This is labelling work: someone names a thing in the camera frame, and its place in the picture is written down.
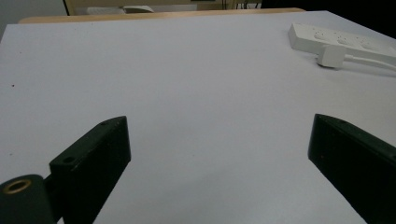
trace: power strip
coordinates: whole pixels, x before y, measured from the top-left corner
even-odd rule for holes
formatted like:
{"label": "power strip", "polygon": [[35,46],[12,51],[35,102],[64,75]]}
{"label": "power strip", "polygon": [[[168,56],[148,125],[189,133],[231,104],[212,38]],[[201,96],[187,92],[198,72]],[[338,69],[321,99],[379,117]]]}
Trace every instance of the power strip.
{"label": "power strip", "polygon": [[346,47],[346,54],[396,65],[396,46],[364,35],[354,35],[294,22],[289,29],[292,49],[320,54],[324,45]]}

